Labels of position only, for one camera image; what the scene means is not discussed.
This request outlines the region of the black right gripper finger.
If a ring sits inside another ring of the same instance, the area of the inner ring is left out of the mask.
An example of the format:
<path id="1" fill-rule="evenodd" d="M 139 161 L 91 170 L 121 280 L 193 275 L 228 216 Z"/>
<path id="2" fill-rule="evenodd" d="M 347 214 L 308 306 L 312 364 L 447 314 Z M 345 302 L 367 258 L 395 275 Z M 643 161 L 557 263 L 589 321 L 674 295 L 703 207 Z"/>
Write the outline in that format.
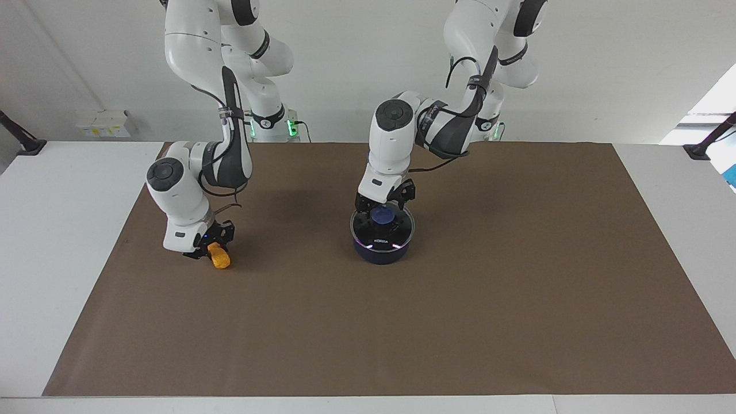
<path id="1" fill-rule="evenodd" d="M 211 254 L 208 249 L 208 246 L 210 246 L 211 242 L 211 238 L 196 238 L 193 243 L 193 251 L 184 252 L 183 256 L 194 260 L 199 260 L 202 258 L 207 258 L 211 260 Z"/>
<path id="2" fill-rule="evenodd" d="M 209 228 L 209 244 L 217 243 L 221 247 L 228 247 L 234 239 L 236 226 L 232 220 L 222 223 L 215 221 Z"/>

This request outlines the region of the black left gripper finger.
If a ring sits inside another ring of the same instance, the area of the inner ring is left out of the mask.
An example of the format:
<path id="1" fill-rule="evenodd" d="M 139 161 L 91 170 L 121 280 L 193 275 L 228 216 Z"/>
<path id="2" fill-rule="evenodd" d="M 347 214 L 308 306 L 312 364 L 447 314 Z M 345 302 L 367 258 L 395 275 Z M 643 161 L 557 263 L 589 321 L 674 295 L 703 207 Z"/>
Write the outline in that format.
<path id="1" fill-rule="evenodd" d="M 374 201 L 362 194 L 355 197 L 355 228 L 368 228 L 371 226 L 370 212 L 374 208 Z"/>
<path id="2" fill-rule="evenodd" d="M 416 186 L 412 179 L 407 179 L 394 190 L 394 201 L 399 209 L 405 209 L 405 205 L 416 198 Z"/>

